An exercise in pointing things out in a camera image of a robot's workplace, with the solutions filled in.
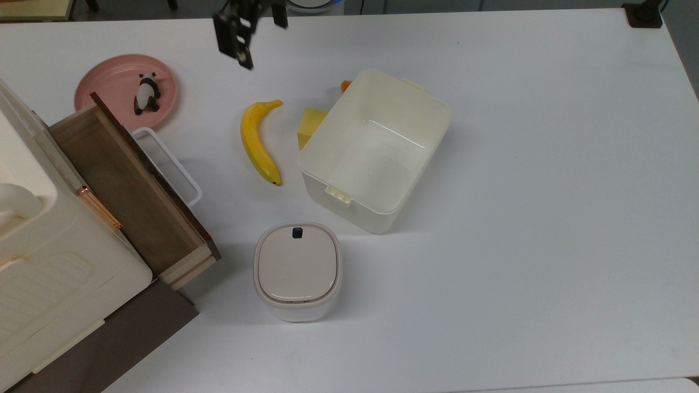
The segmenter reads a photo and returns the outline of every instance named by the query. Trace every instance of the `wooden drawer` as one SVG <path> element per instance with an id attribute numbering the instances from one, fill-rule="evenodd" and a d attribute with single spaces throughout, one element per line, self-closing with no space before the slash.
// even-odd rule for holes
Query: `wooden drawer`
<path id="1" fill-rule="evenodd" d="M 91 97 L 94 105 L 48 132 L 153 273 L 179 289 L 220 259 L 219 251 L 129 132 Z"/>

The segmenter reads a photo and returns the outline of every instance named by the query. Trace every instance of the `pink plate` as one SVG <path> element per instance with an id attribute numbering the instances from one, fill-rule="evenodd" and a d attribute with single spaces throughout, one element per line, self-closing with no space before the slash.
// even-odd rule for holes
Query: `pink plate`
<path id="1" fill-rule="evenodd" d="M 160 109 L 134 113 L 134 97 L 140 85 L 139 74 L 155 72 L 160 89 Z M 82 77 L 75 89 L 75 110 L 92 104 L 90 93 L 96 92 L 109 111 L 129 131 L 139 127 L 155 128 L 165 120 L 175 105 L 177 83 L 172 71 L 158 59 L 146 55 L 121 55 L 97 64 Z"/>

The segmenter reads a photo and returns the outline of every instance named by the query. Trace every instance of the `orange object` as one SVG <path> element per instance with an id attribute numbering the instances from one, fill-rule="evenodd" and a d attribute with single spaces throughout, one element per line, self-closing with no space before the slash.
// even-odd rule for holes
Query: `orange object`
<path id="1" fill-rule="evenodd" d="M 343 82 L 340 84 L 340 91 L 344 93 L 350 86 L 350 83 L 352 83 L 351 80 L 343 80 Z"/>

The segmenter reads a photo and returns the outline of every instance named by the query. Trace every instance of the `panda figurine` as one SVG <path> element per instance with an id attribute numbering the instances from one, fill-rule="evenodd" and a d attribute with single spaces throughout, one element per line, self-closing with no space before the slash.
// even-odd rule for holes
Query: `panda figurine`
<path id="1" fill-rule="evenodd" d="M 160 106 L 155 103 L 155 100 L 160 98 L 160 90 L 155 82 L 155 72 L 146 75 L 140 74 L 138 77 L 140 78 L 140 86 L 138 86 L 138 91 L 134 97 L 134 113 L 140 115 L 146 108 L 157 112 Z"/>

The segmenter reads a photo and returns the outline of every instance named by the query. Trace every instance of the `yellow sponge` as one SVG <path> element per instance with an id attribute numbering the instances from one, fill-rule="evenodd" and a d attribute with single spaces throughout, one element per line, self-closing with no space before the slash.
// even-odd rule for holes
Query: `yellow sponge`
<path id="1" fill-rule="evenodd" d="M 306 110 L 303 112 L 301 124 L 298 126 L 298 132 L 296 133 L 298 136 L 299 150 L 303 150 L 305 144 L 327 115 L 328 113 L 325 110 L 306 108 Z"/>

